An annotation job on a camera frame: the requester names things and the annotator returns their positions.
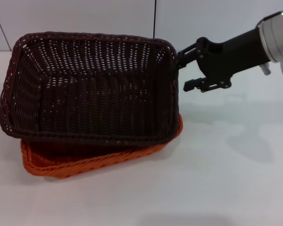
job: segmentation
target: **stacked baskets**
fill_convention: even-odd
[[[45,32],[13,48],[0,125],[26,170],[65,178],[161,150],[182,130],[176,51],[136,36]]]

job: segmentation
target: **dark brown wicker basket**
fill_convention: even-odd
[[[164,40],[45,32],[15,44],[0,97],[9,136],[157,145],[178,130],[176,51]]]

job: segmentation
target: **white table surface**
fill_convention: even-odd
[[[10,53],[0,53],[0,93]],[[28,174],[0,128],[0,226],[283,226],[283,76],[256,67],[228,90],[183,92],[164,150],[76,177]]]

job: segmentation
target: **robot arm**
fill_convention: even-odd
[[[270,74],[270,61],[281,62],[283,71],[283,11],[263,18],[254,30],[223,43],[199,38],[195,44],[179,52],[178,59],[179,69],[196,60],[206,76],[187,81],[184,91],[229,88],[235,73],[258,65],[264,74]]]

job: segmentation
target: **basket rim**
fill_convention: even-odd
[[[44,41],[44,40],[97,40],[97,41],[112,41],[112,42],[134,42],[134,43],[147,43],[151,45],[155,45],[157,47],[167,47],[166,52],[169,53],[170,56],[170,68],[176,69],[176,58],[177,53],[174,47],[166,40],[163,39],[153,39],[153,38],[145,38],[141,36],[133,36],[133,35],[110,35],[110,34],[102,34],[102,33],[73,33],[73,32],[40,32],[40,33],[29,33],[21,37],[15,44],[12,57],[9,62],[7,75],[4,81],[3,90],[0,96],[0,125],[2,130],[9,136],[15,138],[22,138],[27,140],[44,140],[44,139],[55,139],[55,140],[64,140],[66,143],[76,143],[79,141],[80,143],[91,143],[90,139],[92,139],[92,143],[100,143],[103,144],[103,141],[107,141],[107,144],[122,144],[126,145],[127,143],[137,145],[142,144],[143,142],[154,142],[155,140],[161,140],[161,143],[165,143],[170,140],[174,136],[174,132],[170,132],[174,128],[174,120],[169,123],[168,130],[165,131],[163,135],[160,136],[125,136],[125,135],[97,135],[97,134],[84,134],[84,133],[59,133],[59,132],[50,132],[50,131],[33,131],[27,129],[20,129],[11,124],[9,120],[9,112],[6,112],[4,107],[5,103],[8,101],[8,97],[6,97],[6,86],[9,79],[9,74],[17,74],[18,65],[15,62],[18,62],[21,59],[21,54],[24,52],[23,46],[32,40]]]

